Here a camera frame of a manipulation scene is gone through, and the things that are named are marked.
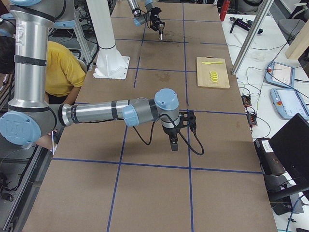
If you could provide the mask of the steel jigger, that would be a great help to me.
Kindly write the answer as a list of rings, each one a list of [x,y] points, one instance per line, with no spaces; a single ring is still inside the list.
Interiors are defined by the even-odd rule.
[[[164,28],[165,28],[165,24],[159,24],[158,25],[158,32],[159,32],[159,39],[160,40],[163,40]]]

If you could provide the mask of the yellow plastic knife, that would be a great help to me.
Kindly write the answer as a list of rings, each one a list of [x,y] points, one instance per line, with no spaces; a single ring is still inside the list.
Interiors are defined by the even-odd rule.
[[[222,61],[202,61],[202,64],[211,65],[211,64],[223,64]]]

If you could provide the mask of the red bottle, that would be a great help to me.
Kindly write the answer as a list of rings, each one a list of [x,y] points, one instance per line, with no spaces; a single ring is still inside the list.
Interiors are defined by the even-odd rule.
[[[221,11],[220,11],[220,21],[223,22],[226,16],[226,13],[228,11],[228,7],[230,5],[230,0],[224,0],[222,7],[221,7]]]

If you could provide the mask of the bamboo cutting board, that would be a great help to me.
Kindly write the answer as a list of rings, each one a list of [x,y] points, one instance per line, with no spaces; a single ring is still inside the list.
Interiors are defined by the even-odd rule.
[[[197,57],[197,85],[199,87],[229,89],[229,78],[223,58]]]

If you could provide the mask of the black purple tool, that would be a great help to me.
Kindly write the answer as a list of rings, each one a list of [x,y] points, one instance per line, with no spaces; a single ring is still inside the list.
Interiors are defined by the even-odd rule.
[[[235,17],[230,17],[229,19],[230,21],[233,22],[229,33],[233,32],[235,25],[239,26],[240,28],[246,31],[249,31],[251,29],[251,26],[253,25],[253,21],[251,20],[243,21],[242,18],[235,18]]]

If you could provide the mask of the black computer box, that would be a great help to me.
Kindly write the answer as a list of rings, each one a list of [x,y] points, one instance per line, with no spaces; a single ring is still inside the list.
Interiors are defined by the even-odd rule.
[[[285,169],[275,155],[269,140],[269,138],[257,138],[254,141],[254,146],[264,174],[280,176],[285,173]]]

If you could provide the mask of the person in yellow shirt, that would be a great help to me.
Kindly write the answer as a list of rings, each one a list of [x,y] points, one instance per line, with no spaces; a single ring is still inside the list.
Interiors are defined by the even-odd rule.
[[[63,45],[48,42],[31,58],[11,37],[0,38],[0,72],[15,74],[15,96],[0,119],[0,132],[19,145],[36,143],[54,151],[53,131],[77,123],[74,105],[85,72]]]

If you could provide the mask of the black monitor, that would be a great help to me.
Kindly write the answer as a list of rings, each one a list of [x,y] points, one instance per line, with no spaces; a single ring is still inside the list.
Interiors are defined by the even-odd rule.
[[[275,155],[296,185],[268,193],[270,201],[309,189],[309,123],[297,113],[269,140]]]

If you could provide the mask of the lower blue teach pendant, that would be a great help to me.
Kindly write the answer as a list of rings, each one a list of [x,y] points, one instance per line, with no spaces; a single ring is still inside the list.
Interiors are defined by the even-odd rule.
[[[296,114],[300,114],[305,120],[309,120],[309,109],[296,90],[272,88],[270,97],[281,118],[288,120]]]

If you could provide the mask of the blue teach pendant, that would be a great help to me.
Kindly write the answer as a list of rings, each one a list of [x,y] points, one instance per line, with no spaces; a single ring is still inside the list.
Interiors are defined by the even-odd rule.
[[[283,88],[293,87],[295,82],[295,68],[273,61],[267,67],[265,81],[268,84]]]
[[[300,114],[305,120],[309,120],[309,109],[296,90],[272,88],[270,97],[281,118],[288,120],[296,114]]]

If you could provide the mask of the upper blue teach pendant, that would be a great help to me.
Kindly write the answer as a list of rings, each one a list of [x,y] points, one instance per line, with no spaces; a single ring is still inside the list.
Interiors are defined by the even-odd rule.
[[[273,61],[267,67],[265,81],[268,84],[283,88],[293,87],[295,82],[295,68]]]

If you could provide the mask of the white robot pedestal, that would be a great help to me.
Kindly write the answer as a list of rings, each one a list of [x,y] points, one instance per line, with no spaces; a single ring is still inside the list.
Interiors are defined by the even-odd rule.
[[[95,78],[126,79],[130,57],[117,50],[107,0],[88,0],[87,6],[96,34],[99,52]]]

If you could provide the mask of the aluminium frame post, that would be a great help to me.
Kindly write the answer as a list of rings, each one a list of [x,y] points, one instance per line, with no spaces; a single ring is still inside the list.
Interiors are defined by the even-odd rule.
[[[245,41],[241,47],[241,50],[236,58],[236,61],[232,68],[232,75],[236,75],[239,71],[245,57],[254,41],[255,36],[257,35],[258,30],[260,29],[261,24],[263,23],[266,15],[269,12],[271,5],[273,4],[274,0],[264,0],[261,4],[260,9],[257,12],[257,15],[254,18],[253,25],[248,32],[248,35],[245,38]]]

